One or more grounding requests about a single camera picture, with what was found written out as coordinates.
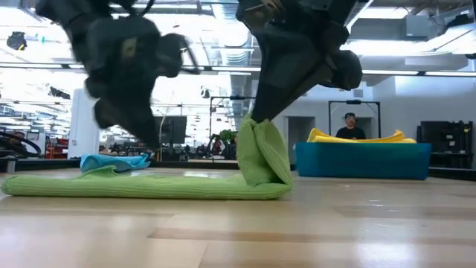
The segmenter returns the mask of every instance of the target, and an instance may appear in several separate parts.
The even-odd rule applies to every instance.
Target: blue towel
[[[84,155],[81,157],[81,171],[104,168],[107,166],[115,166],[116,172],[124,172],[128,170],[139,170],[147,168],[150,165],[149,155],[142,154],[140,156],[104,156],[104,155]]]

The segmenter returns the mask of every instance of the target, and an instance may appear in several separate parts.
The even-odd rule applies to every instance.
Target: doorway
[[[373,136],[372,118],[356,118],[356,125],[364,130],[367,139],[375,138]]]
[[[306,142],[309,133],[315,127],[315,117],[289,116],[288,117],[288,156],[289,162],[296,164],[295,144]]]

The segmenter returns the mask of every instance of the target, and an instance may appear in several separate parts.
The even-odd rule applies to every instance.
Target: white pillar
[[[85,89],[73,93],[71,126],[69,129],[68,158],[99,152],[99,126],[94,119],[94,104]]]

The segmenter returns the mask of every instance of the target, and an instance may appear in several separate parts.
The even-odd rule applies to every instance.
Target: yellow towel
[[[323,133],[318,129],[312,129],[307,142],[340,142],[340,143],[416,143],[412,138],[406,138],[405,134],[397,130],[395,134],[387,138],[375,138],[367,140],[349,140],[345,138],[336,138]]]

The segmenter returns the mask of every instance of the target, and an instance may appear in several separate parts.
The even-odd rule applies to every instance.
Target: folded green towel
[[[227,179],[155,174],[127,176],[114,167],[90,170],[73,179],[13,176],[1,190],[13,196],[128,197],[159,199],[268,200],[292,187],[283,138],[272,122],[245,118],[238,135],[242,174]]]

